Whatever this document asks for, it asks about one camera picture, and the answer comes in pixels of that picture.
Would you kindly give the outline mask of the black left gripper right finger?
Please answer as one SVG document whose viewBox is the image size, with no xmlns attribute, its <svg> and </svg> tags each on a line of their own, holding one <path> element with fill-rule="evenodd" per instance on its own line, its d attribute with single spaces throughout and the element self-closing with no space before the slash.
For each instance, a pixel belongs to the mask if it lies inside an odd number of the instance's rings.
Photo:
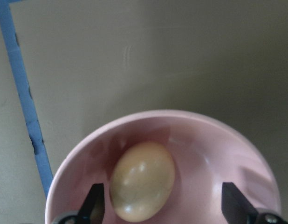
<svg viewBox="0 0 288 224">
<path fill-rule="evenodd" d="M 259 213 L 233 182 L 224 182 L 222 214 L 228 224 L 254 224 Z"/>
</svg>

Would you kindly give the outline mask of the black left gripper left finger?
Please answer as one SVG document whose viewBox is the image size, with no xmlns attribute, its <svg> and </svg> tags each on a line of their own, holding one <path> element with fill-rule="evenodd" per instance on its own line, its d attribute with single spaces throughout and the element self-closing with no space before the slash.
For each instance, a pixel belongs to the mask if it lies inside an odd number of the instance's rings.
<svg viewBox="0 0 288 224">
<path fill-rule="evenodd" d="M 77 213 L 77 224 L 101 224 L 104 218 L 104 185 L 95 183 L 90 188 Z"/>
</svg>

